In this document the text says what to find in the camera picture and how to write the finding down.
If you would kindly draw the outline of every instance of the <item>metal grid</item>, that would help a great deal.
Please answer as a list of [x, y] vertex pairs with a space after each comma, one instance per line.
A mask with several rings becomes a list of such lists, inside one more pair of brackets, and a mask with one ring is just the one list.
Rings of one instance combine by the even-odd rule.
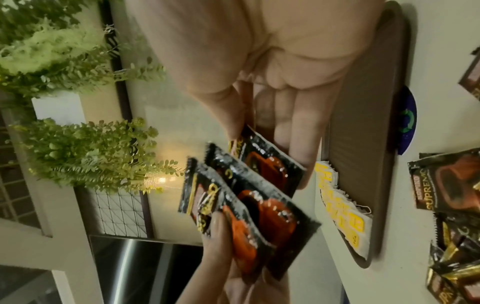
[[40, 228], [19, 160], [0, 114], [0, 218]]
[[148, 236], [139, 195], [129, 192], [95, 192], [93, 196], [96, 201], [96, 220], [100, 222], [102, 233], [144, 238]]

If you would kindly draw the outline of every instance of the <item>brown tray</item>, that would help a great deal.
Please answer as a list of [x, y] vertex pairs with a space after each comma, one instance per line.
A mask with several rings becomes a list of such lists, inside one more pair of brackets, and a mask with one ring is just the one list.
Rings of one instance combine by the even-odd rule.
[[398, 137], [399, 92], [405, 83], [408, 28], [397, 2], [387, 2], [370, 49], [349, 71], [322, 143], [321, 158], [338, 171], [338, 186], [372, 210], [368, 268], [382, 248]]

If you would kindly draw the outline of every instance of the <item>hand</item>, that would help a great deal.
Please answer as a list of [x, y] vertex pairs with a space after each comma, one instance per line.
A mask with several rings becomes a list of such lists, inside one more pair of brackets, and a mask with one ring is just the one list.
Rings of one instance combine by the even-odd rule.
[[215, 212], [211, 238], [203, 237], [203, 258], [176, 304], [288, 304], [288, 278], [278, 282], [264, 269], [249, 286], [232, 261], [232, 236], [227, 219]]
[[307, 167], [304, 187], [343, 78], [372, 41], [384, 0], [128, 3], [180, 88], [231, 139], [247, 122]]

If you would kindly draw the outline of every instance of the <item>table surface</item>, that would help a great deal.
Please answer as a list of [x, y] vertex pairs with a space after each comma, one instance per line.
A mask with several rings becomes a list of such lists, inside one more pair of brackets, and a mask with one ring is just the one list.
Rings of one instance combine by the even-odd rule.
[[406, 83], [415, 96], [418, 119], [412, 144], [395, 161], [383, 248], [370, 268], [357, 266], [318, 195], [315, 201], [352, 304], [437, 303], [425, 288], [433, 215], [415, 208], [407, 163], [418, 159], [419, 152], [480, 147], [480, 102], [457, 84], [474, 59], [470, 53], [480, 45], [480, 2], [399, 3], [412, 29]]

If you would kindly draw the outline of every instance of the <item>blue circular sticker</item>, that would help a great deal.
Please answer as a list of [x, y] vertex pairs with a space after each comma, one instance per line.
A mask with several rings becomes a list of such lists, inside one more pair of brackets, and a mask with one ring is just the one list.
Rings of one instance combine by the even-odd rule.
[[415, 98], [407, 86], [400, 91], [400, 141], [398, 154], [403, 155], [410, 146], [417, 128], [417, 104]]

